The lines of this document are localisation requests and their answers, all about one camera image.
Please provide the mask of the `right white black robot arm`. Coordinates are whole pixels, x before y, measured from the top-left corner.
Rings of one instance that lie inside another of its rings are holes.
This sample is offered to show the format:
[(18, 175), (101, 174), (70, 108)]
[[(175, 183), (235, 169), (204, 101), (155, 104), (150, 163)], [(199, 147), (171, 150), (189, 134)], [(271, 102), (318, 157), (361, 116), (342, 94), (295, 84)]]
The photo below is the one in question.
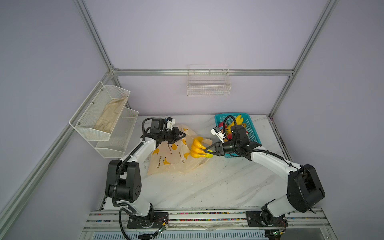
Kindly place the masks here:
[(287, 184), (287, 192), (278, 199), (273, 199), (262, 206), (259, 223), (264, 226), (274, 225), (278, 219), (291, 212), (305, 213), (325, 198), (326, 194), (316, 169), (309, 164), (300, 165), (273, 153), (258, 142), (251, 141), (243, 126), (232, 126), (232, 137), (228, 138), (225, 130), (215, 127), (211, 134), (219, 141), (205, 149), (205, 153), (216, 156), (234, 154), (260, 164)]

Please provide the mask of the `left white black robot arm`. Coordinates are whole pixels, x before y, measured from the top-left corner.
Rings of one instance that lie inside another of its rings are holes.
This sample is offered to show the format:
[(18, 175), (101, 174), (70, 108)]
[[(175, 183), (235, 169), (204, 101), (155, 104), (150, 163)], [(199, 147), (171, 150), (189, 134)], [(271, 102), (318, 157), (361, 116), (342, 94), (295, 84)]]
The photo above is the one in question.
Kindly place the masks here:
[(153, 205), (141, 197), (142, 178), (139, 161), (149, 157), (161, 143), (174, 144), (186, 137), (175, 127), (175, 119), (146, 118), (142, 122), (139, 144), (126, 156), (108, 164), (105, 194), (111, 198), (113, 207), (129, 215), (127, 226), (150, 228), (155, 223)]

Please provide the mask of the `large yellow fake banana bunch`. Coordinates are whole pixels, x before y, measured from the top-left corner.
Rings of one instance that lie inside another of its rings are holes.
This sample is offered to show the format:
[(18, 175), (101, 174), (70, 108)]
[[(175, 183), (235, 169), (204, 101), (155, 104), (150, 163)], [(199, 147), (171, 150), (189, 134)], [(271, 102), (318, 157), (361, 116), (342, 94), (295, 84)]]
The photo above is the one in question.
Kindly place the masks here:
[(190, 156), (193, 158), (212, 158), (213, 155), (206, 153), (206, 147), (203, 145), (204, 138), (196, 137), (193, 139), (193, 143), (191, 145)]

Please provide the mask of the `cream banana print plastic bag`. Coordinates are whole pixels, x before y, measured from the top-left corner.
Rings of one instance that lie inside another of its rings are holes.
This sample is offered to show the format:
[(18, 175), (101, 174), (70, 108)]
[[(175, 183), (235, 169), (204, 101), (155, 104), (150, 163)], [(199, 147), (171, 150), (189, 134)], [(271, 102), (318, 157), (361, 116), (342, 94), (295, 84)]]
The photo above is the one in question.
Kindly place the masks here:
[[(190, 156), (193, 139), (199, 136), (186, 125), (179, 125), (178, 128), (187, 136), (174, 144), (163, 142), (153, 151), (148, 168), (149, 176), (160, 173), (185, 174), (203, 166), (210, 159)], [(210, 139), (203, 140), (205, 147), (212, 143)]]

